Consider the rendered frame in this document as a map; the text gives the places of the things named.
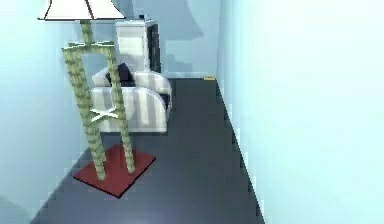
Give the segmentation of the dark cushion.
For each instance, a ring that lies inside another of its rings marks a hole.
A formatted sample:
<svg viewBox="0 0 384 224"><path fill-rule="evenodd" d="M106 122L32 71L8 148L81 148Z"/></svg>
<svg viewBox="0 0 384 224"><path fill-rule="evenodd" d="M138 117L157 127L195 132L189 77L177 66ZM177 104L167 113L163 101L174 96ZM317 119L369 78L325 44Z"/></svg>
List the dark cushion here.
<svg viewBox="0 0 384 224"><path fill-rule="evenodd" d="M131 74L129 68L125 63L121 63L117 67L117 71L119 74L120 85L122 87L135 87L135 80L133 75Z"/></svg>

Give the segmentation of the white cabinet dark side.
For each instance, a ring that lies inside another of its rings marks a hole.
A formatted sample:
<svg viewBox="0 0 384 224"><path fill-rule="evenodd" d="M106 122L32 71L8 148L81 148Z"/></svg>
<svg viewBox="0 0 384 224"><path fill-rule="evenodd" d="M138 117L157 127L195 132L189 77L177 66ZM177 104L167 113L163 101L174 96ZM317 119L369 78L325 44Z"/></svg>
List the white cabinet dark side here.
<svg viewBox="0 0 384 224"><path fill-rule="evenodd" d="M161 72L158 22L136 19L117 22L116 34L120 59L131 72Z"/></svg>

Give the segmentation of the bamboo floor lamp red base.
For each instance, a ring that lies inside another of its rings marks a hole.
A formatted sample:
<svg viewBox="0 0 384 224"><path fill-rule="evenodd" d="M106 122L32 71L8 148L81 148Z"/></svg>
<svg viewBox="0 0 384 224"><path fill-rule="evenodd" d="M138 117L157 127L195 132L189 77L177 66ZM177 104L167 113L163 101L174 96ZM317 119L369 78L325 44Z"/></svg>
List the bamboo floor lamp red base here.
<svg viewBox="0 0 384 224"><path fill-rule="evenodd" d="M77 21L81 25L83 41L70 43L61 49L92 161L78 171L74 178L82 183L120 198L153 164L156 157L132 148L126 117L123 92L117 72L115 44L96 42L91 22L94 20L122 19L124 15L112 0L47 0L39 15L42 21ZM111 76L113 107L98 111L93 107L83 66L82 56L88 53L104 55ZM117 121L122 143L110 149L103 146L98 119L111 117Z"/></svg>

